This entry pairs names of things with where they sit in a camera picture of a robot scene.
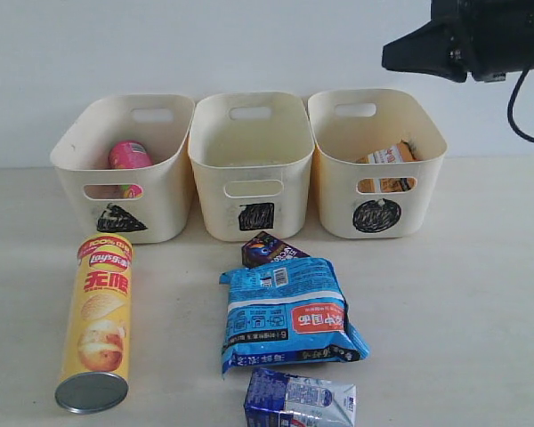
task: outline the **black cable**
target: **black cable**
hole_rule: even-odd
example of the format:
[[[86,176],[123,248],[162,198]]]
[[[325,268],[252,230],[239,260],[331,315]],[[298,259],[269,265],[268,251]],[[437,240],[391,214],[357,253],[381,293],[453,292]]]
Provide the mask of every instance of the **black cable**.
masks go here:
[[[518,78],[518,82],[516,82],[516,86],[513,89],[513,94],[510,96],[510,101],[508,102],[508,124],[510,127],[513,128],[513,131],[523,138],[526,141],[533,142],[534,143],[534,137],[528,135],[527,133],[524,133],[520,127],[516,124],[514,121],[514,104],[516,103],[516,98],[518,97],[518,92],[520,91],[522,84],[524,83],[524,80],[526,79],[526,76],[528,73],[530,73],[530,70],[532,69],[532,64],[529,64],[526,66],[526,68],[522,71],[522,74],[520,74],[520,77]]]

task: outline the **metal can bottom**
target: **metal can bottom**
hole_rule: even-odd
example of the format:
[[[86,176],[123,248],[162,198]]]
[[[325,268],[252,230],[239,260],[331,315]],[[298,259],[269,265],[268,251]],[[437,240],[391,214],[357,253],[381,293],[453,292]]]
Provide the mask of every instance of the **metal can bottom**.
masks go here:
[[[55,390],[55,401],[74,414],[94,414],[115,407],[126,397],[128,383],[109,372],[73,375]]]

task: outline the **black scribble drawing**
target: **black scribble drawing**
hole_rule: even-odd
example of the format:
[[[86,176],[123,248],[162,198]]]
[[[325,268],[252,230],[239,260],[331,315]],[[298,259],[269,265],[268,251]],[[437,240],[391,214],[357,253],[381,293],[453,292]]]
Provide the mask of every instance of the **black scribble drawing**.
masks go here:
[[[101,233],[123,233],[147,230],[146,225],[134,218],[121,206],[109,203],[97,220]]]
[[[241,231],[273,228],[273,223],[275,222],[275,204],[257,203],[242,207],[245,207],[245,209],[239,214],[239,229]]]
[[[392,200],[381,198],[363,203],[354,212],[354,227],[362,233],[381,233],[393,227],[401,218],[401,207]]]

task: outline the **white plastic basket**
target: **white plastic basket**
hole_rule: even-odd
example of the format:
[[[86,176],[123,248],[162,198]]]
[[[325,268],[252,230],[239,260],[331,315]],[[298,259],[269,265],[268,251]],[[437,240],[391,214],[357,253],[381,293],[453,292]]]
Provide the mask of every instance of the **white plastic basket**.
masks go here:
[[[325,229],[341,238],[399,238],[419,230],[447,143],[417,101],[389,89],[332,91],[313,95],[308,110],[317,142],[313,181]],[[355,163],[401,140],[419,161]],[[414,178],[416,185],[399,193],[359,192],[360,181],[379,178]]]
[[[124,95],[96,101],[69,128],[50,159],[86,234],[116,232],[132,243],[156,243],[186,225],[194,194],[187,138],[194,101],[181,95]],[[118,141],[135,140],[153,166],[110,170]],[[137,184],[139,198],[118,185]]]
[[[300,98],[219,94],[198,103],[189,155],[208,232],[247,241],[304,225],[314,140]]]

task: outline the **basket handle hole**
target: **basket handle hole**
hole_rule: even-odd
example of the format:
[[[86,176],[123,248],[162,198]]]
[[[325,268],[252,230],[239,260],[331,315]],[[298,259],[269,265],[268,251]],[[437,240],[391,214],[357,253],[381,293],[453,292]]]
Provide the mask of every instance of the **basket handle hole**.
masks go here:
[[[366,102],[339,104],[335,106],[335,113],[340,117],[373,117],[377,113],[377,105]]]
[[[225,184],[223,191],[230,198],[274,197],[283,192],[282,181],[232,181]]]
[[[172,122],[174,114],[170,109],[133,109],[133,119],[140,123]]]
[[[230,110],[231,120],[269,120],[273,111],[270,107],[238,107]]]
[[[85,185],[85,197],[91,200],[139,199],[144,190],[138,184]]]
[[[356,185],[360,194],[407,193],[417,186],[417,180],[408,178],[366,178]]]

